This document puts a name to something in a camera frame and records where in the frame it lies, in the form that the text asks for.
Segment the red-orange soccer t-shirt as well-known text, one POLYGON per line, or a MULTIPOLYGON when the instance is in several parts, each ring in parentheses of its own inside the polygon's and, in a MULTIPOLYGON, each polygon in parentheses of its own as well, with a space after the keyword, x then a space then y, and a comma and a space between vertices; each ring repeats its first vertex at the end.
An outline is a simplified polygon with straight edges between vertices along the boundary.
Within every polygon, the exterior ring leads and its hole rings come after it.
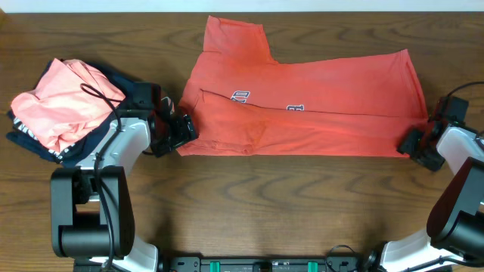
POLYGON ((183 156, 398 156, 427 123, 407 50, 279 63, 262 25, 209 17, 179 106, 196 140, 183 156))

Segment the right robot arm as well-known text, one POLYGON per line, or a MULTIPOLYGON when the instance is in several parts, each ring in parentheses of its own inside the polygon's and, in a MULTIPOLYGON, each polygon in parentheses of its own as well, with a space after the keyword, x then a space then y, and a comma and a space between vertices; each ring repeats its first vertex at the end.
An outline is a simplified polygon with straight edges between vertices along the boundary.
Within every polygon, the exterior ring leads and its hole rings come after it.
POLYGON ((424 230, 383 244, 360 271, 450 271, 452 265, 483 267, 483 138, 448 125, 436 151, 454 177, 432 208, 424 230))

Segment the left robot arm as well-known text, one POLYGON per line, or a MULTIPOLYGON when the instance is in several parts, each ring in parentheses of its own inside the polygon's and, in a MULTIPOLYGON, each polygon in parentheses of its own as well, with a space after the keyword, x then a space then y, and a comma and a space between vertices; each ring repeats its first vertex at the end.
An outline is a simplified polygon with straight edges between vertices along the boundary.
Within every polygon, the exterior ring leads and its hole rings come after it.
POLYGON ((54 253, 74 271, 162 271, 160 250, 135 233, 127 177, 146 149, 160 157, 196 138, 189 115, 118 112, 91 154, 51 175, 54 253))

